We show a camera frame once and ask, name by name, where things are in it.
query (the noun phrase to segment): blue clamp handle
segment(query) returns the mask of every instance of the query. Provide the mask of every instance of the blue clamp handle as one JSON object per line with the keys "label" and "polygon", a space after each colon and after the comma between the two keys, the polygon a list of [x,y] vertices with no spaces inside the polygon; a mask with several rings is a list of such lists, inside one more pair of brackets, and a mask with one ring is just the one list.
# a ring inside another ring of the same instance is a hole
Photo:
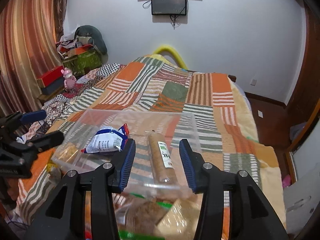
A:
{"label": "blue clamp handle", "polygon": [[20,118],[20,122],[22,124],[33,123],[40,120],[43,120],[47,117],[47,113],[45,110],[34,111],[30,113],[25,113]]}

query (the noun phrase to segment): patchwork quilt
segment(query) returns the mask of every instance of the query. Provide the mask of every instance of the patchwork quilt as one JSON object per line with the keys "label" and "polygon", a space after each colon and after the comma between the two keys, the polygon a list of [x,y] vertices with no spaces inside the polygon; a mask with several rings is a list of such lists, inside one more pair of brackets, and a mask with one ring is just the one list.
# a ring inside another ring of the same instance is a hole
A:
{"label": "patchwork quilt", "polygon": [[[60,130],[66,134],[87,108],[193,113],[205,161],[224,171],[247,170],[285,224],[276,155],[271,147],[258,143],[252,113],[226,74],[191,73],[159,55],[147,55],[128,65],[104,65],[86,78],[89,81],[77,96],[70,99],[59,95],[46,107],[46,124],[51,126],[48,132]],[[181,127],[187,121],[181,120]],[[34,123],[27,139],[40,127]],[[152,178],[150,161],[140,148],[131,175],[135,180]],[[53,175],[46,169],[53,151],[39,154],[31,179],[19,180],[20,196],[14,213],[24,223],[32,221],[36,209],[55,186]],[[227,239],[228,192],[224,204],[223,237]]]}

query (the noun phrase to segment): green box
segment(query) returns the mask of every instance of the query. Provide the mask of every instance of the green box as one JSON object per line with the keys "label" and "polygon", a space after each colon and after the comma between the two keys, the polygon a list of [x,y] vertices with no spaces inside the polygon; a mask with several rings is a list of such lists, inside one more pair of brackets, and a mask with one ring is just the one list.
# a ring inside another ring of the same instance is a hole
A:
{"label": "green box", "polygon": [[72,70],[74,76],[85,75],[84,69],[95,69],[102,65],[99,54],[95,49],[89,49],[88,51],[79,55],[72,56],[63,61],[63,65],[66,68]]}

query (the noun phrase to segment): baseboard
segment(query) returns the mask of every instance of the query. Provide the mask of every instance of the baseboard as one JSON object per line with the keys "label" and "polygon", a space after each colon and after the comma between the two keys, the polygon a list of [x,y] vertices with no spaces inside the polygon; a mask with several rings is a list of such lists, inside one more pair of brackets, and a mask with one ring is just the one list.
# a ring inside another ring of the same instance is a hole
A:
{"label": "baseboard", "polygon": [[251,93],[248,93],[248,92],[244,92],[244,93],[245,93],[247,98],[268,102],[268,103],[271,103],[273,105],[282,106],[283,108],[286,107],[284,102],[280,102],[280,101],[277,101],[277,100],[274,100],[274,99],[271,99],[271,98],[266,98],[266,97],[263,97],[263,96],[251,94]]}

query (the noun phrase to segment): plastic storage box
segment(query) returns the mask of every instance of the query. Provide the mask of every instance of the plastic storage box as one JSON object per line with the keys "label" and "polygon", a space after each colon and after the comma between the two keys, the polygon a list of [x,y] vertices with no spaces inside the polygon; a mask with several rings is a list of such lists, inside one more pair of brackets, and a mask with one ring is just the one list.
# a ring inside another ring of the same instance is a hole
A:
{"label": "plastic storage box", "polygon": [[[63,172],[77,170],[82,173],[96,169],[104,162],[110,161],[112,156],[108,153],[105,155],[85,154],[81,152],[81,149],[89,144],[101,126],[110,125],[119,129],[124,123],[128,125],[129,138],[133,138],[136,142],[136,155],[128,186],[124,191],[146,197],[188,198],[192,191],[188,188],[179,155],[180,140],[188,139],[192,150],[201,153],[196,122],[191,113],[87,109],[65,135],[63,144],[52,156],[53,162]],[[161,133],[165,137],[178,178],[176,185],[156,184],[153,180],[151,158],[147,146],[147,137],[152,131]]]}

